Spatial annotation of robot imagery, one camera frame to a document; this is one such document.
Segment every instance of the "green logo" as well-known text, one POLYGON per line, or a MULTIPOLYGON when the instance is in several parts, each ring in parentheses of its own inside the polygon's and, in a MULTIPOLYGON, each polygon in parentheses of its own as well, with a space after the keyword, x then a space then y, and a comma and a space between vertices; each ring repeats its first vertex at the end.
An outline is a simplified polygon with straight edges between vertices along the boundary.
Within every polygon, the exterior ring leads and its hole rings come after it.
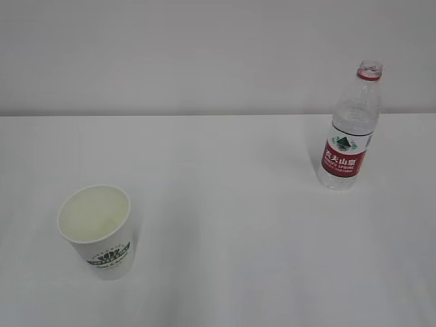
POLYGON ((350 149, 354 150, 357 148, 356 143, 354 143, 353 141, 349 142, 346 136, 344 136, 343 138, 340 138, 338 136, 335 138, 332 138, 332 142, 342 152, 346 152, 350 149))
POLYGON ((112 247, 110 250, 99 253, 93 257, 93 259, 98 259, 97 261, 88 261, 89 264, 93 266, 100 266, 102 264, 107 264, 109 262, 115 261, 127 254, 127 250, 130 248, 130 242, 124 247, 124 245, 118 245, 117 247, 112 247))

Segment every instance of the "bottle label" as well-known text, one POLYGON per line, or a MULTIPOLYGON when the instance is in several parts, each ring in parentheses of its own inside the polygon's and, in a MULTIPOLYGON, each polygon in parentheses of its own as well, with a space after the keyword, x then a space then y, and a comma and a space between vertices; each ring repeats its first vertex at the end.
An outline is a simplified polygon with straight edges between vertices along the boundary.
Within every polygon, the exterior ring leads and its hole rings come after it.
POLYGON ((322 166, 329 173, 338 177, 357 175, 372 137, 372 133, 366 135, 347 134, 332 125, 322 155, 322 166))

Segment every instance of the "green mountain logo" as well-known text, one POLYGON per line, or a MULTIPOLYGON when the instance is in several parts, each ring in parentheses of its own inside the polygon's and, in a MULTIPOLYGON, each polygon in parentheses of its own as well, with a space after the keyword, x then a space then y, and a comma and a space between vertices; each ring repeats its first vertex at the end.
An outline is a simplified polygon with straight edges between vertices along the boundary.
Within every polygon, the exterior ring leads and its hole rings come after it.
POLYGON ((344 136, 343 138, 340 137, 336 137, 336 138, 332 138, 333 144, 336 145, 336 147, 342 151, 342 152, 346 152, 348 150, 354 150, 357 148, 356 143, 354 143, 353 141, 348 141, 347 137, 344 136))

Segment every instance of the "cup logo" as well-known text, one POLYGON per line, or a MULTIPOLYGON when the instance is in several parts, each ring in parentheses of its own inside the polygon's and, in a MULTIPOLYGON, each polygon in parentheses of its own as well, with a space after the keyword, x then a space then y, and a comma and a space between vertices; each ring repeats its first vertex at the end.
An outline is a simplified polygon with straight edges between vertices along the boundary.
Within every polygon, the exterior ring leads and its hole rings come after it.
POLYGON ((105 252, 98 253, 92 257, 92 261, 88 261, 92 266, 98 268, 114 268, 118 266, 122 259, 127 255, 130 248, 130 242, 127 245, 120 244, 111 247, 105 252))

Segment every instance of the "cup rim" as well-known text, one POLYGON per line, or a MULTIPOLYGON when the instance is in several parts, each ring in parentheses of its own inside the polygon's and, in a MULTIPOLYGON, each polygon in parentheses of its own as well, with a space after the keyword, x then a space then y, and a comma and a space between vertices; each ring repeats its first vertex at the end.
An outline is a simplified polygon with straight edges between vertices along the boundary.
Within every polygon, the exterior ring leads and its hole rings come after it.
POLYGON ((85 244, 95 244, 95 243, 98 243, 98 242, 102 242, 103 240, 106 240, 107 238, 110 238, 113 234, 115 234, 116 232, 118 232, 124 225, 125 225, 125 223, 126 223, 126 221, 127 221, 127 219, 129 218, 129 215, 130 215, 130 199, 129 199, 129 196, 127 195, 127 193, 123 190, 123 189, 121 189, 120 187, 117 187, 117 186, 114 186, 114 185, 108 185, 108 184, 94 184, 94 185, 88 185, 88 186, 85 186, 85 187, 83 187, 82 189, 79 189, 79 190, 77 190, 77 191, 75 191, 72 195, 70 195, 67 199, 66 199, 66 201, 64 201, 64 203, 62 204, 62 206, 61 206, 61 208, 59 209, 59 211, 58 211, 58 213, 57 213, 57 230, 58 230, 58 232, 59 232, 59 234, 65 239, 65 240, 67 240, 67 241, 69 241, 69 242, 71 242, 71 243, 74 243, 74 244, 83 244, 83 245, 85 245, 85 244), (115 190, 117 190, 117 191, 120 191, 124 196, 125 196, 125 198, 127 199, 127 211, 126 211, 126 215, 125 215, 125 218, 124 218, 124 220, 123 220, 123 222, 120 224, 120 226, 118 226, 115 230, 113 230, 113 231, 111 231, 111 233, 109 233, 109 234, 107 234, 107 235, 105 235, 105 236, 103 236, 103 237, 101 237, 101 238, 98 238, 97 240, 73 240, 72 238, 69 238, 68 236, 66 236, 63 232, 62 232, 62 229, 60 228, 60 226, 59 226, 59 218, 60 218, 60 216, 61 216, 61 213, 62 213, 62 210, 64 209, 64 207, 65 207, 65 205, 74 197, 74 196, 76 196, 77 194, 79 194, 80 192, 83 192, 83 191, 86 191, 87 189, 92 189, 92 188, 94 188, 94 187, 109 187, 109 188, 111 188, 111 189, 115 189, 115 190))

